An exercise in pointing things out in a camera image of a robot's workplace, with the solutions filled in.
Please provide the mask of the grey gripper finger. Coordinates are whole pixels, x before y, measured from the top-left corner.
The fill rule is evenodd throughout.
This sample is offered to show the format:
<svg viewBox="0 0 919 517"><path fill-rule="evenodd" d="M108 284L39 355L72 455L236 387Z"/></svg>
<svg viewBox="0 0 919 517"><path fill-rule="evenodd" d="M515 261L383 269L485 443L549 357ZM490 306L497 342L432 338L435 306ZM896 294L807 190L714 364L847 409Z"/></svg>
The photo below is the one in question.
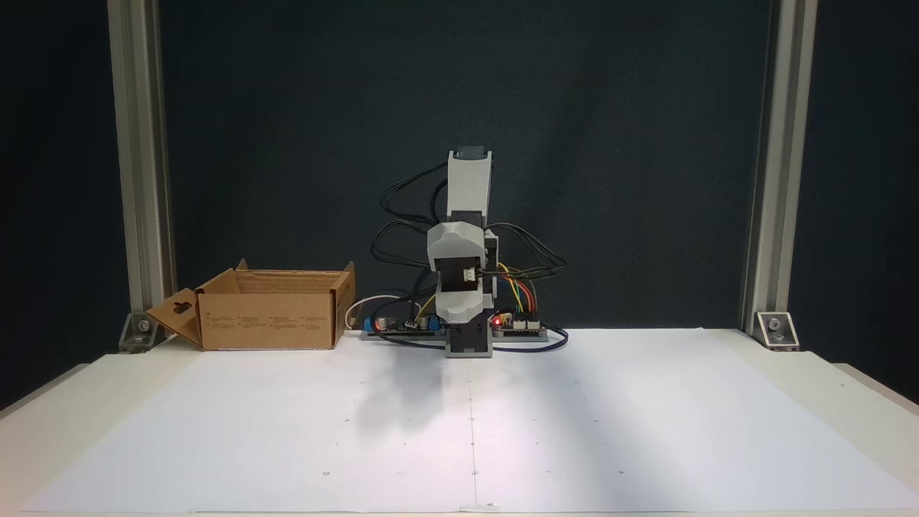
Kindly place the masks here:
<svg viewBox="0 0 919 517"><path fill-rule="evenodd" d="M485 229L467 222L446 222L427 231L431 271L462 269L475 274L485 264Z"/></svg>
<svg viewBox="0 0 919 517"><path fill-rule="evenodd" d="M447 324L460 325L469 323L474 317L482 314L485 308L482 288L477 286L469 291L444 291L437 288L437 317Z"/></svg>

